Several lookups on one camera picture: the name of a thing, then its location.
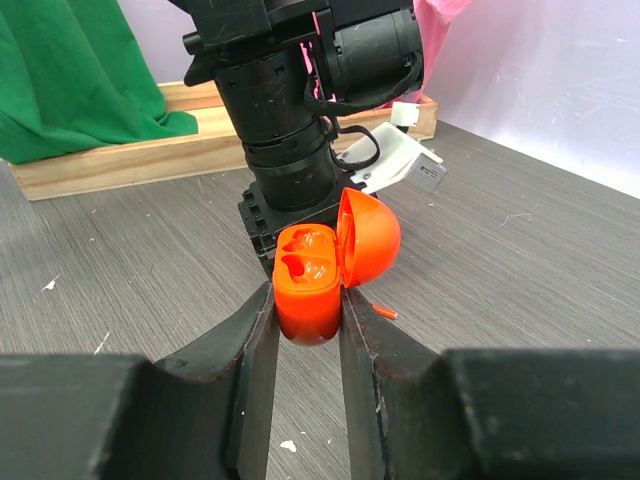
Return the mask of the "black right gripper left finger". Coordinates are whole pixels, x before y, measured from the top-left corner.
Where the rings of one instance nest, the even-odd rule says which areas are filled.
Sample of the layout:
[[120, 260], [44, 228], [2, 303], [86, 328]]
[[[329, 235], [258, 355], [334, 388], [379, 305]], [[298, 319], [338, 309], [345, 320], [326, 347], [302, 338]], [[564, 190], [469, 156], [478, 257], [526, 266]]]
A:
[[5, 479], [262, 479], [280, 331], [274, 289], [158, 361], [1, 359]]

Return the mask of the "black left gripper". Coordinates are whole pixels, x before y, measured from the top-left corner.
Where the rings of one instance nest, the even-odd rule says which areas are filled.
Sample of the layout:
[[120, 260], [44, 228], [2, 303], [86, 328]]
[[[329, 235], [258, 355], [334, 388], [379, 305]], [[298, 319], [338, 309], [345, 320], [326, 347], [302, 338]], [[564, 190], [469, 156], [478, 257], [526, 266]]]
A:
[[338, 174], [337, 184], [328, 197], [317, 205], [298, 211], [279, 211], [267, 204], [258, 183], [252, 182], [243, 192], [238, 210], [266, 276], [272, 276], [277, 240], [282, 230], [302, 223], [323, 224], [335, 228], [342, 190], [346, 187], [363, 190], [365, 186], [365, 181], [353, 182], [347, 172], [342, 172]]

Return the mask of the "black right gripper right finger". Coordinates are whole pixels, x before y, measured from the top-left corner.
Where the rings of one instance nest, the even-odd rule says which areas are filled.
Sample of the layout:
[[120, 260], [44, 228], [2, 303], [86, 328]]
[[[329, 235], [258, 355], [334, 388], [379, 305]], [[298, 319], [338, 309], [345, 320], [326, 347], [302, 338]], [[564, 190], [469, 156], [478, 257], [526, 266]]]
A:
[[435, 352], [342, 294], [339, 333], [355, 479], [635, 479], [639, 354]]

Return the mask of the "orange earbud case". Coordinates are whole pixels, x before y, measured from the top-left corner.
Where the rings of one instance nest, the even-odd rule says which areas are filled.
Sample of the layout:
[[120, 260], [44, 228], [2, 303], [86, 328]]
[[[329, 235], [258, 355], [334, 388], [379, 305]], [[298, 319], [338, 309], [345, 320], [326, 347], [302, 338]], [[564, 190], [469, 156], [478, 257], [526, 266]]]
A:
[[341, 290], [377, 279], [396, 260], [401, 228], [379, 199], [346, 188], [334, 228], [296, 224], [278, 236], [272, 283], [279, 326], [297, 344], [332, 339], [341, 322]]

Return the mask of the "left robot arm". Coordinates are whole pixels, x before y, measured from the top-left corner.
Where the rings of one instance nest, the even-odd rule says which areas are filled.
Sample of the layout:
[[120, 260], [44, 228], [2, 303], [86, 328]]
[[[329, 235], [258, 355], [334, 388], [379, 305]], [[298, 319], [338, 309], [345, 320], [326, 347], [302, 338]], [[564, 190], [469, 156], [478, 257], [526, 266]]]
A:
[[424, 56], [409, 1], [183, 0], [188, 86], [214, 82], [254, 181], [239, 213], [264, 271], [288, 226], [334, 226], [345, 188], [363, 189], [333, 142], [341, 118], [420, 88]]

